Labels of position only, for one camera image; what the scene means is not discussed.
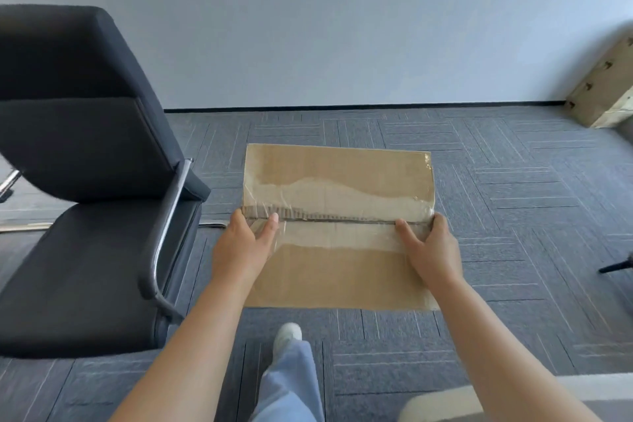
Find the white wall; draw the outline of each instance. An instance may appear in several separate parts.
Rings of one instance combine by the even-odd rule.
[[[633,0],[0,0],[106,8],[166,108],[556,100]]]

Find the jeans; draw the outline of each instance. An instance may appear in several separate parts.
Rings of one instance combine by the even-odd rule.
[[[325,422],[312,348],[291,340],[261,376],[252,422]]]

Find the person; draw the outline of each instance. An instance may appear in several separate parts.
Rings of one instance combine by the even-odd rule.
[[[264,266],[279,217],[256,238],[240,210],[213,250],[212,277],[192,311],[127,395],[111,422],[211,421],[242,307]],[[456,351],[493,421],[596,422],[599,419],[512,335],[462,276],[460,248],[436,214],[421,242],[404,220],[396,231],[407,258],[437,300]],[[254,422],[322,422],[317,375],[296,324],[281,327],[263,374]]]

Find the finger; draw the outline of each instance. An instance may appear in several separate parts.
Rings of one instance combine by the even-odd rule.
[[[448,228],[448,219],[444,217],[442,214],[440,214],[439,212],[436,212],[435,216],[433,217],[433,227],[431,229],[431,232],[436,231],[436,230],[440,232],[451,231]]]
[[[400,240],[402,240],[402,243],[405,244],[407,249],[414,249],[422,243],[420,239],[415,236],[413,230],[411,230],[411,227],[404,219],[398,219],[396,221],[396,232],[398,232]]]
[[[277,213],[271,214],[268,218],[268,222],[257,236],[257,242],[270,247],[275,238],[275,233],[279,227],[279,215]]]
[[[246,219],[242,213],[242,209],[236,209],[231,214],[231,220],[228,222],[229,228],[234,230],[243,230],[244,228],[249,228]]]

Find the forearm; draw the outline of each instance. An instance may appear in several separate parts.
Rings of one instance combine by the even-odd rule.
[[[464,280],[434,294],[486,415],[493,421],[595,422]]]
[[[213,420],[247,294],[212,280],[111,422]]]

